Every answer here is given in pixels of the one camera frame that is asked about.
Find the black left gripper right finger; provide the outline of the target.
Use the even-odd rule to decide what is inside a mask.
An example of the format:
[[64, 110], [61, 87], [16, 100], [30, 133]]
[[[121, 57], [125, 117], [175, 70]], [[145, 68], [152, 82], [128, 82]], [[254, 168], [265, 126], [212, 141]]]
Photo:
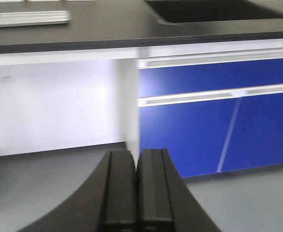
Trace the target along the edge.
[[189, 191], [167, 149], [144, 149], [137, 164], [138, 217], [142, 232], [218, 232]]

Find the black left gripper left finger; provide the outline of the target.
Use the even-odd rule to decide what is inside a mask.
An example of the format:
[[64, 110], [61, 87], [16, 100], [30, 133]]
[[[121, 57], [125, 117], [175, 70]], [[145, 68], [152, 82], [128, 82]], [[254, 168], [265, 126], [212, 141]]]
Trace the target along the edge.
[[135, 232], [135, 165], [130, 151], [107, 151], [86, 181], [23, 232]]

